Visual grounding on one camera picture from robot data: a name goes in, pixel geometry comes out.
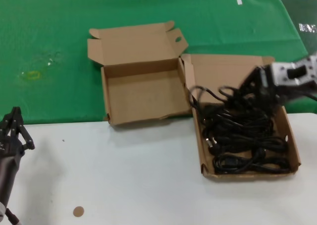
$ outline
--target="empty cardboard box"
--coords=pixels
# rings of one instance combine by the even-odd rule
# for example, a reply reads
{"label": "empty cardboard box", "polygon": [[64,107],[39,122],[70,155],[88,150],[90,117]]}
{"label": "empty cardboard box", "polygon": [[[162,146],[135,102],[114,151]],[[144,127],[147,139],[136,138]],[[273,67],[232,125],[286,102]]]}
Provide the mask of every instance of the empty cardboard box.
{"label": "empty cardboard box", "polygon": [[190,112],[179,58],[188,44],[173,21],[89,32],[88,57],[103,65],[110,124]]}
{"label": "empty cardboard box", "polygon": [[[220,86],[232,86],[239,88],[243,80],[252,72],[255,66],[270,64],[274,61],[272,57],[260,56],[229,56],[229,55],[189,55],[182,56],[185,67],[186,85],[191,89],[195,85],[209,88],[217,94]],[[201,103],[221,104],[209,94],[204,94]],[[276,134],[287,139],[289,150],[285,157],[288,158],[291,166],[289,174],[265,174],[250,172],[244,174],[215,174],[212,165],[213,155],[208,151],[205,138],[202,137],[202,126],[200,125],[198,114],[193,109],[195,130],[198,143],[201,173],[205,177],[216,178],[255,178],[255,177],[281,177],[294,174],[301,164],[297,146],[294,140],[291,126],[289,124],[284,107],[280,107],[273,119]],[[251,152],[243,152],[243,157],[251,156]]]}

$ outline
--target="cardboard box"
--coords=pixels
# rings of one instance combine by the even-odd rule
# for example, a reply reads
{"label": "cardboard box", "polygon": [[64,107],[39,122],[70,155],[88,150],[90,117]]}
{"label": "cardboard box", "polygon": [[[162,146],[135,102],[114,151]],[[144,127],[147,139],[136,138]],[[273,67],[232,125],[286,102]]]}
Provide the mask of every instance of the cardboard box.
{"label": "cardboard box", "polygon": [[174,22],[90,29],[88,57],[102,67],[110,124],[190,113],[184,67],[188,44]]}
{"label": "cardboard box", "polygon": [[[260,56],[229,56],[229,55],[182,55],[184,60],[186,85],[191,89],[195,85],[201,85],[209,88],[214,93],[218,93],[218,88],[223,85],[239,88],[243,80],[251,73],[255,66],[270,64],[274,61],[272,57]],[[220,104],[209,94],[202,96],[201,103]],[[202,137],[202,127],[198,121],[198,115],[193,109],[195,130],[197,136],[198,152],[201,165],[201,173],[205,177],[216,178],[255,178],[255,177],[281,177],[293,174],[298,170],[301,164],[297,146],[294,141],[293,132],[289,124],[284,107],[280,107],[273,121],[277,135],[286,138],[289,150],[286,157],[291,165],[291,173],[289,174],[263,174],[250,172],[245,174],[215,174],[212,165],[213,155],[208,151],[206,140]],[[250,157],[251,152],[240,153],[242,157]]]}

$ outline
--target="box lid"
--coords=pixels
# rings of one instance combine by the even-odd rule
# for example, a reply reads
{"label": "box lid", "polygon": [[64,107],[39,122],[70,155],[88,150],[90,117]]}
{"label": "box lid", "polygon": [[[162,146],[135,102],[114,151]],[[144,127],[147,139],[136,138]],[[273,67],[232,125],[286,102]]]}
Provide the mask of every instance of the box lid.
{"label": "box lid", "polygon": [[174,21],[108,29],[90,29],[88,57],[103,65],[179,57],[188,44]]}
{"label": "box lid", "polygon": [[[255,66],[263,66],[274,61],[271,56],[209,55],[183,54],[186,86],[207,87],[218,94],[220,86],[239,88],[243,80]],[[201,103],[221,103],[209,94],[202,95]]]}

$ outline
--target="white label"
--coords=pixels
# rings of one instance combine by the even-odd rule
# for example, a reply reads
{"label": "white label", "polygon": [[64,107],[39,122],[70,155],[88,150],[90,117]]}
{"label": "white label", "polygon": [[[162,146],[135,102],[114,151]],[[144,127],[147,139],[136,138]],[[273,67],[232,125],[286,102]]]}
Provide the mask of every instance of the white label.
{"label": "white label", "polygon": [[237,0],[238,5],[242,5],[242,0]]}

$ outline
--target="robotic arm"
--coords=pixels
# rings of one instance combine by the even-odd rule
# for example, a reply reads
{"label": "robotic arm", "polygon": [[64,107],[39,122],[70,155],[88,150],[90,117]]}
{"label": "robotic arm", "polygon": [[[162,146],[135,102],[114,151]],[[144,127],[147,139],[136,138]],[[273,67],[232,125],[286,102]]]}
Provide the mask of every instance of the robotic arm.
{"label": "robotic arm", "polygon": [[252,105],[266,111],[274,111],[277,106],[303,96],[317,101],[312,95],[317,94],[317,53],[298,62],[256,67],[237,94],[253,95]]}
{"label": "robotic arm", "polygon": [[[10,222],[15,225],[19,221],[7,209],[7,204],[25,150],[35,148],[23,123],[20,107],[13,107],[11,113],[6,114],[0,121],[0,222],[6,214]],[[18,139],[19,134],[26,142],[24,145]]]}

